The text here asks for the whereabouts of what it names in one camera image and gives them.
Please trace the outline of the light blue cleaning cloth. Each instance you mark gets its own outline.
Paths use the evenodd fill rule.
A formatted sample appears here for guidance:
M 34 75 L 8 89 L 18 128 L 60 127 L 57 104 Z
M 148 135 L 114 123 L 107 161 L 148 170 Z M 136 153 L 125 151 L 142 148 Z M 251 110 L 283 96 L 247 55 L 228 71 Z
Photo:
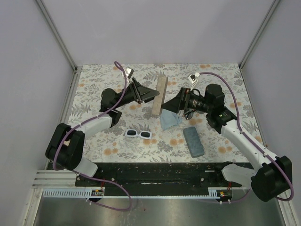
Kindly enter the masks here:
M 182 123 L 182 117 L 171 111 L 162 110 L 160 115 L 160 125 L 163 130 L 167 130 L 173 126 L 178 126 Z

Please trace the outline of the beige glasses case green lining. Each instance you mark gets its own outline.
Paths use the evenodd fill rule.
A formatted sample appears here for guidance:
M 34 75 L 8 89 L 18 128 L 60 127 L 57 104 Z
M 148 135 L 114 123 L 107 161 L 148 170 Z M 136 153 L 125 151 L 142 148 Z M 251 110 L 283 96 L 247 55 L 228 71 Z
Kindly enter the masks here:
M 168 78 L 165 76 L 159 76 L 158 82 L 156 85 L 156 91 L 159 92 L 157 96 L 155 96 L 152 106 L 152 115 L 160 116 L 161 114 L 161 106 L 164 103 L 166 89 L 168 84 Z

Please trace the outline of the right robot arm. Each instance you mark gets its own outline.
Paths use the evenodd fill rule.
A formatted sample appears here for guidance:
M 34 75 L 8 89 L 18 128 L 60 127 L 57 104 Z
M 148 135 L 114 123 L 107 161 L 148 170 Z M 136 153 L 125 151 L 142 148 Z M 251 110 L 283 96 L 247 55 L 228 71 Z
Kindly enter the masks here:
M 161 107 L 174 113 L 181 110 L 206 113 L 211 128 L 227 138 L 248 159 L 252 169 L 229 164 L 216 172 L 214 181 L 217 185 L 241 184 L 251 188 L 264 202 L 273 198 L 285 202 L 292 200 L 292 162 L 286 156 L 278 157 L 251 137 L 240 125 L 239 115 L 224 105 L 224 98 L 222 88 L 217 84 L 208 85 L 203 96 L 194 94 L 189 88 L 181 88 L 176 97 Z

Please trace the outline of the white framed sunglasses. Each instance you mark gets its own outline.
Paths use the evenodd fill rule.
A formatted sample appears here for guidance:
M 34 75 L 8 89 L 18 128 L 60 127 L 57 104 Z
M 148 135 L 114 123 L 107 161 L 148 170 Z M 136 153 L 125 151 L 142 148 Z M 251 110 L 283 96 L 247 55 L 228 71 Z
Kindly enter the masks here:
M 141 131 L 137 132 L 135 129 L 128 129 L 125 132 L 126 137 L 140 137 L 142 139 L 151 140 L 152 139 L 152 133 L 150 131 Z

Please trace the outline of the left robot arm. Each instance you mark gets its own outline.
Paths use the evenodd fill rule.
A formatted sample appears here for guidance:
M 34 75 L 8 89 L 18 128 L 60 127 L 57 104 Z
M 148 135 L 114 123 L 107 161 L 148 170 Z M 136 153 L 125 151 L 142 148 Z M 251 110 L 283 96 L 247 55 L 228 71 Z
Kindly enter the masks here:
M 97 186 L 101 183 L 102 175 L 98 166 L 83 157 L 83 148 L 86 138 L 98 132 L 115 126 L 122 113 L 118 107 L 129 104 L 149 102 L 159 95 L 159 91 L 140 84 L 135 78 L 120 93 L 108 88 L 101 95 L 101 109 L 98 115 L 80 123 L 72 128 L 70 125 L 60 123 L 50 140 L 45 156 L 53 161 L 55 170 L 67 169 L 86 175 L 86 181 Z

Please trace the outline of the black aviator sunglasses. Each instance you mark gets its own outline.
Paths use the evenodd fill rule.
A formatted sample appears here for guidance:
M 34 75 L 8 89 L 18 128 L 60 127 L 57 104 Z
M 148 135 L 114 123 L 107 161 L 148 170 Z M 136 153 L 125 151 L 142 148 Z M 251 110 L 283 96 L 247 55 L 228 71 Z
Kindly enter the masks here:
M 191 111 L 186 111 L 183 113 L 183 117 L 186 119 L 186 120 L 190 120 L 194 115 L 194 111 L 191 110 Z

